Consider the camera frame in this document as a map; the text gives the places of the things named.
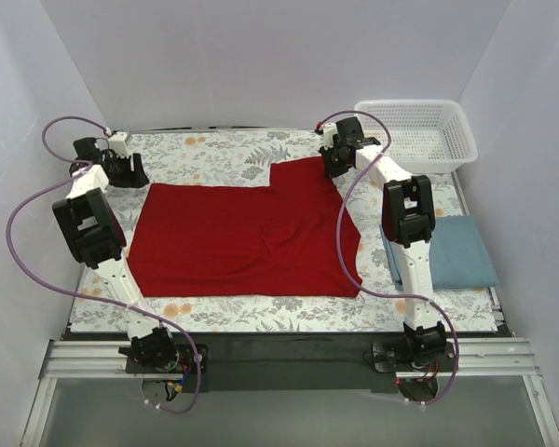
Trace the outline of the red t shirt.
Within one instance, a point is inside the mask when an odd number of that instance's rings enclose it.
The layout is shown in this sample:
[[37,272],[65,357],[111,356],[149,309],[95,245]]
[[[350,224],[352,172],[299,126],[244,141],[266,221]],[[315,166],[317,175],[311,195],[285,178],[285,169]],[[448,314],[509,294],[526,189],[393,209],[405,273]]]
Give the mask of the red t shirt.
[[321,158],[274,164],[269,181],[152,184],[128,257],[143,295],[355,297],[361,235]]

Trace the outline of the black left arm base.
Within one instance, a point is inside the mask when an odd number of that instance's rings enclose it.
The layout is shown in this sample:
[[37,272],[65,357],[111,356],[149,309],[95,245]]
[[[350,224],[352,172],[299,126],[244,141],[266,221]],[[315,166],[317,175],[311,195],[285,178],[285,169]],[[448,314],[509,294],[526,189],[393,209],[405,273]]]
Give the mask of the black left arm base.
[[170,353],[156,354],[151,357],[127,356],[126,373],[184,373],[197,369],[197,359],[200,370],[205,373],[208,369],[209,346],[196,344],[198,355],[195,356],[191,345],[177,344]]

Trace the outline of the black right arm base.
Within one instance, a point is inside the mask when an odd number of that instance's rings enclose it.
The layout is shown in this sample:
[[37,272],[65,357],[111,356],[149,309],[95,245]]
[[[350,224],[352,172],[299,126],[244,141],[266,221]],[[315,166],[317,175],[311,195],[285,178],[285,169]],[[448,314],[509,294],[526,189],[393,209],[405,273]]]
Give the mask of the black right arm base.
[[393,333],[371,343],[371,363],[379,373],[424,373],[436,366],[451,372],[455,349],[447,342],[444,349],[423,348],[415,352],[403,334]]

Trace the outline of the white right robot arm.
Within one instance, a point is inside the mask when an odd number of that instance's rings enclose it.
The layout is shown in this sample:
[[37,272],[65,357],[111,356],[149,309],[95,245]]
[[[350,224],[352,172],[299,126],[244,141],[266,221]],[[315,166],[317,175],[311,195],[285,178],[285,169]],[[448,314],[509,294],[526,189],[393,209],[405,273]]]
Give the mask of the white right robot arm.
[[315,132],[323,138],[320,154],[329,179],[357,169],[383,193],[381,230],[393,248],[405,300],[403,337],[394,347],[379,349],[380,359],[406,363],[414,370],[432,365],[446,350],[445,327],[435,307],[429,249],[436,226],[430,180],[414,175],[387,155],[385,143],[367,137],[358,117],[331,123],[324,119]]

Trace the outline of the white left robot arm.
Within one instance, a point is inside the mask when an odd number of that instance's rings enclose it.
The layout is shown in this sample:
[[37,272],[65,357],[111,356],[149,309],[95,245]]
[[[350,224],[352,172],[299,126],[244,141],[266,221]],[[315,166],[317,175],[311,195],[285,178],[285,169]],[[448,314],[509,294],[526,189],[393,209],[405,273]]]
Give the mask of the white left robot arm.
[[141,156],[126,152],[126,134],[107,142],[105,149],[92,137],[73,142],[76,159],[69,168],[73,186],[52,210],[73,257],[93,270],[112,299],[124,307],[130,346],[120,353],[145,368],[167,373],[178,365],[180,351],[163,323],[147,315],[149,305],[125,255],[127,240],[105,196],[110,185],[142,188],[149,180]]

